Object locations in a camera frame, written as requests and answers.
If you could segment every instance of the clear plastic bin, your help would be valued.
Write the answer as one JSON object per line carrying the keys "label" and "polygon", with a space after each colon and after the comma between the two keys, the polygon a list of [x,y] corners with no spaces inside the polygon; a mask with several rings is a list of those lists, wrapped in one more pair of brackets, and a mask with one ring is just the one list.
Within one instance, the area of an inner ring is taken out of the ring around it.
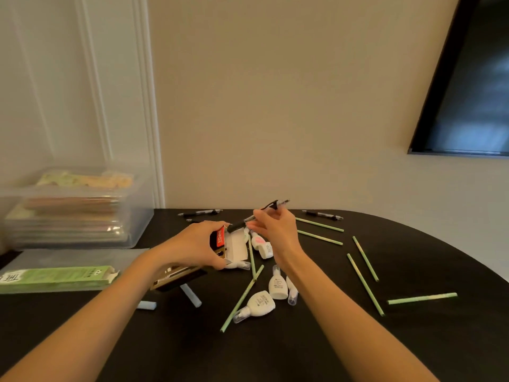
{"label": "clear plastic bin", "polygon": [[15,249],[132,248],[154,214],[149,174],[125,168],[54,167],[34,172],[0,196]]}

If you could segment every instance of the television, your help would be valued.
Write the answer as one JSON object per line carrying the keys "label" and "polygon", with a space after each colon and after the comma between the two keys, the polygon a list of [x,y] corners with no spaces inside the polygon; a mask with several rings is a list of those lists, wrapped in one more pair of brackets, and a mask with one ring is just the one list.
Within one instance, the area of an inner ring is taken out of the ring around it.
{"label": "television", "polygon": [[509,0],[460,0],[411,154],[509,157]]}

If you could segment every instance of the retractable pen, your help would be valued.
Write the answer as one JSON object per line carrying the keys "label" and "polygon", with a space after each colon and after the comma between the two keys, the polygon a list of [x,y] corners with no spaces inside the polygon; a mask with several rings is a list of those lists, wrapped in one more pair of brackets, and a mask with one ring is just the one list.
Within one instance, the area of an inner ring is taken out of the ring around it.
{"label": "retractable pen", "polygon": [[177,214],[177,216],[191,217],[191,216],[198,216],[200,214],[217,214],[219,212],[222,212],[222,209],[209,209],[209,210],[199,210],[198,212],[191,212],[191,213],[179,213],[179,214]]}
{"label": "retractable pen", "polygon": [[341,216],[335,216],[333,214],[321,213],[321,212],[311,212],[310,210],[303,210],[304,213],[310,214],[311,216],[321,216],[325,218],[330,218],[331,220],[342,220]]}
{"label": "retractable pen", "polygon": [[[285,199],[285,200],[276,199],[275,201],[272,201],[267,206],[263,207],[261,210],[267,210],[268,208],[277,209],[277,207],[279,205],[284,205],[287,202],[289,202],[289,199]],[[228,227],[228,232],[232,233],[233,231],[236,231],[237,229],[244,228],[246,226],[246,222],[253,221],[254,219],[255,219],[255,216],[252,215],[252,216],[249,216],[248,218],[245,218],[242,221],[239,221],[238,223],[230,224],[230,226]]]}

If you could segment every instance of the green pencil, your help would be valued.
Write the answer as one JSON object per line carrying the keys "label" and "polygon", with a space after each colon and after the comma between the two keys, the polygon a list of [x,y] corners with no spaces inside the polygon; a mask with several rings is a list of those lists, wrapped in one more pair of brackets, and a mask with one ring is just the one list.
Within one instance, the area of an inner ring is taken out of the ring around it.
{"label": "green pencil", "polygon": [[357,265],[355,265],[355,261],[353,261],[352,256],[350,256],[349,253],[347,254],[347,256],[348,256],[348,259],[350,260],[350,262],[352,263],[353,269],[355,270],[355,272],[357,272],[357,275],[359,276],[360,281],[364,285],[364,288],[366,289],[367,294],[370,296],[371,300],[373,301],[373,304],[375,305],[375,307],[377,308],[378,312],[380,313],[380,316],[385,316],[385,314],[382,311],[382,308],[380,307],[380,305],[378,304],[375,296],[371,292],[370,287],[367,285],[366,280],[364,280],[364,277],[362,277],[362,274],[360,273],[359,268],[357,268]]}
{"label": "green pencil", "polygon": [[322,236],[316,236],[315,234],[308,233],[308,232],[303,232],[303,231],[298,231],[298,232],[300,234],[305,234],[306,236],[315,237],[315,238],[318,238],[320,240],[331,242],[333,244],[343,245],[342,242],[339,242],[339,241],[336,241],[336,240],[331,240],[330,238],[325,238],[325,237],[322,237]]}
{"label": "green pencil", "polygon": [[248,235],[247,241],[249,242],[249,256],[251,257],[251,271],[253,273],[253,279],[256,279],[256,268],[254,267],[255,258],[253,257],[253,246],[251,244],[251,236]]}
{"label": "green pencil", "polygon": [[246,298],[247,296],[247,293],[249,292],[249,290],[251,289],[251,287],[253,286],[253,284],[255,283],[256,279],[258,278],[258,276],[260,275],[260,273],[262,272],[263,270],[263,264],[260,266],[260,268],[258,269],[258,272],[256,272],[256,277],[254,277],[253,279],[251,279],[251,282],[249,283],[249,285],[247,286],[246,290],[244,291],[244,293],[242,294],[242,296],[240,297],[239,301],[237,302],[237,304],[235,304],[235,307],[233,308],[233,311],[232,313],[228,316],[228,319],[226,319],[226,322],[223,324],[223,327],[221,327],[221,332],[224,333],[226,331],[226,328],[228,327],[228,325],[230,324],[230,322],[232,321],[233,319],[233,315],[235,315],[235,313],[237,312],[237,310],[239,309],[240,305],[242,304],[242,302],[244,301],[244,299]]}
{"label": "green pencil", "polygon": [[303,223],[318,225],[319,227],[328,228],[328,229],[334,229],[335,231],[338,231],[338,232],[344,232],[345,231],[344,229],[341,229],[341,228],[331,227],[331,226],[326,225],[326,224],[315,223],[314,221],[305,220],[304,218],[296,217],[295,219],[297,221],[302,221]]}
{"label": "green pencil", "polygon": [[377,274],[375,273],[375,270],[373,270],[373,267],[371,266],[370,261],[367,259],[366,254],[365,254],[365,253],[364,253],[364,251],[362,250],[362,247],[360,246],[360,244],[359,244],[359,242],[357,241],[357,239],[355,238],[355,236],[353,236],[353,240],[355,241],[355,245],[357,245],[357,248],[359,248],[360,254],[362,255],[362,257],[364,257],[364,261],[366,262],[367,267],[370,269],[370,272],[371,272],[371,274],[373,275],[373,278],[375,279],[375,281],[376,281],[376,282],[378,282],[378,276],[377,276]]}
{"label": "green pencil", "polygon": [[457,295],[458,295],[457,293],[451,292],[451,293],[441,293],[439,295],[406,297],[406,298],[403,298],[403,299],[388,300],[387,304],[401,304],[401,303],[410,303],[410,302],[421,302],[423,300],[444,299],[446,297],[455,297]]}

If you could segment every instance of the black table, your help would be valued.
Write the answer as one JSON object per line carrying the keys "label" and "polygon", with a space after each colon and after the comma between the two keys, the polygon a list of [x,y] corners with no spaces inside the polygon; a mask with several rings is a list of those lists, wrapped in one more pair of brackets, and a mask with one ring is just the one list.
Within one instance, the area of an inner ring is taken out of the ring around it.
{"label": "black table", "polygon": [[[136,248],[149,248],[186,227],[181,210],[156,210]],[[202,219],[235,222],[250,210]],[[298,222],[300,230],[342,241],[337,246],[300,236],[302,248],[369,314],[415,353],[442,381],[509,380],[509,284],[454,247],[402,224],[363,213],[328,210],[345,219]],[[314,219],[308,216],[299,217]],[[352,241],[355,235],[380,278],[375,283]],[[380,317],[346,254],[378,298]],[[250,295],[267,289],[273,259]],[[251,280],[251,271],[211,272],[189,283],[203,302],[196,309],[179,289],[148,292],[155,311],[137,310],[115,346],[100,381],[350,380],[302,298],[277,301],[260,318],[220,327]],[[386,300],[457,292],[459,297],[388,306]],[[95,292],[1,295],[0,373],[60,326]]]}

